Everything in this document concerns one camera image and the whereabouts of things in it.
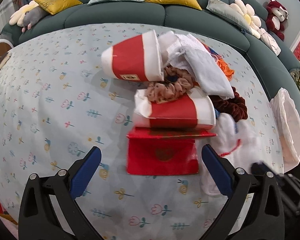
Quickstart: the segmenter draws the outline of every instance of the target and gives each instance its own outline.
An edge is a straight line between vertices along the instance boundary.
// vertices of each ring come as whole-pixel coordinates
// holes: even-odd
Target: blue gripper pad
[[[96,147],[71,179],[69,193],[72,199],[82,196],[100,163],[101,151]]]
[[[216,183],[220,193],[231,198],[233,194],[232,179],[218,160],[217,154],[214,152],[212,147],[205,145],[202,147],[201,155],[202,160]]]

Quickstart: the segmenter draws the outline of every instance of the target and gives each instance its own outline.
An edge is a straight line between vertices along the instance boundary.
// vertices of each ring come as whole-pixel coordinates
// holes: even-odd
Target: teddy bear face
[[[272,8],[272,13],[277,16],[279,21],[283,22],[287,18],[287,12],[283,10],[281,7],[280,8]]]

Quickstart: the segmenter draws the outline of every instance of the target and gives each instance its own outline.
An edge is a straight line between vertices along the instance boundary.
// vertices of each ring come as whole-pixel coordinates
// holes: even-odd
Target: pink scrunchie
[[[173,101],[193,88],[193,79],[188,71],[167,66],[164,69],[164,77],[166,78],[168,75],[176,75],[178,80],[174,83],[167,80],[164,83],[150,82],[146,91],[149,101],[158,102],[160,99]]]

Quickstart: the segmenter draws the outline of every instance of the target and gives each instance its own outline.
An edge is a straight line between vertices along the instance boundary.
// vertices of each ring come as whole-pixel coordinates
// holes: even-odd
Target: white flower plush
[[[19,27],[22,27],[25,13],[29,12],[33,8],[37,7],[38,5],[39,4],[37,4],[35,1],[32,0],[29,4],[22,6],[18,11],[16,11],[14,14],[11,15],[9,24],[10,25],[17,24]]]
[[[234,0],[234,3],[230,4],[230,7],[240,13],[247,23],[250,25],[253,36],[260,39],[260,33],[258,32],[261,27],[261,20],[255,15],[254,9],[250,4],[244,4],[241,0]]]

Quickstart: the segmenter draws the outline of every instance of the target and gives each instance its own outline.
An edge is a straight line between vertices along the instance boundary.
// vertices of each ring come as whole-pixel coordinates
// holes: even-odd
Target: gray plush toy
[[[49,13],[43,10],[40,6],[33,8],[32,10],[25,13],[25,17],[23,18],[23,28],[22,32],[31,29],[40,19],[47,16]]]

